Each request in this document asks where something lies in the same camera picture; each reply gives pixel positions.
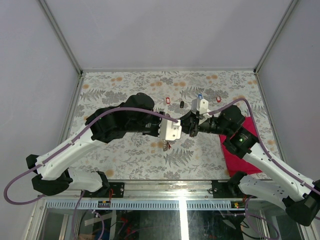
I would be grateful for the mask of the large silver keyring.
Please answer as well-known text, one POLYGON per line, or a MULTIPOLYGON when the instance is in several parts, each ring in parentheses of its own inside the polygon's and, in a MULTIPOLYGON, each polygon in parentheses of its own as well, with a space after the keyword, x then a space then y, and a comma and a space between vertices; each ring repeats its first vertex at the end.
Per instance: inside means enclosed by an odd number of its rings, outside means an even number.
POLYGON ((163 150, 164 152, 166 152, 166 151, 168 151, 168 150, 170 150, 170 149, 172 148, 170 141, 168 141, 168 140, 163 140, 162 142, 163 142, 162 150, 163 150))

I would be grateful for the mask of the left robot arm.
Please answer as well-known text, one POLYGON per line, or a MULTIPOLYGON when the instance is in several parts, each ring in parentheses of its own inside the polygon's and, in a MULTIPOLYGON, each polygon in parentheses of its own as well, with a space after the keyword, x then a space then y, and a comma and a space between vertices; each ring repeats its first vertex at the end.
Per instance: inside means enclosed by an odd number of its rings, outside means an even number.
POLYGON ((158 136, 161 118, 139 111, 114 111, 103 117, 111 107, 97 109, 85 124, 69 139, 47 154, 31 154, 26 158, 29 169, 36 174, 31 182, 33 189, 45 196, 54 196, 65 190, 82 190, 87 197, 105 197, 110 184, 104 172, 74 170, 73 163, 94 149, 121 139, 126 133, 158 136))

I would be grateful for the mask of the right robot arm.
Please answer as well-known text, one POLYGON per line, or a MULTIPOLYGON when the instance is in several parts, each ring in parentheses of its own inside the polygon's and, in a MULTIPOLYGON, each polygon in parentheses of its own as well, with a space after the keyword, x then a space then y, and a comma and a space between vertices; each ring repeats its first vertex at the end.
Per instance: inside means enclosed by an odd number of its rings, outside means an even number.
POLYGON ((258 183, 244 172, 237 172, 228 184, 233 197, 251 195, 273 203, 302 226, 310 226, 320 210, 320 182, 306 177, 278 160, 266 149, 258 135, 247 130, 245 117, 236 105, 221 111, 219 116, 190 111, 180 118, 182 132, 190 137, 198 133, 225 136, 222 143, 232 155, 255 166, 277 185, 258 183))

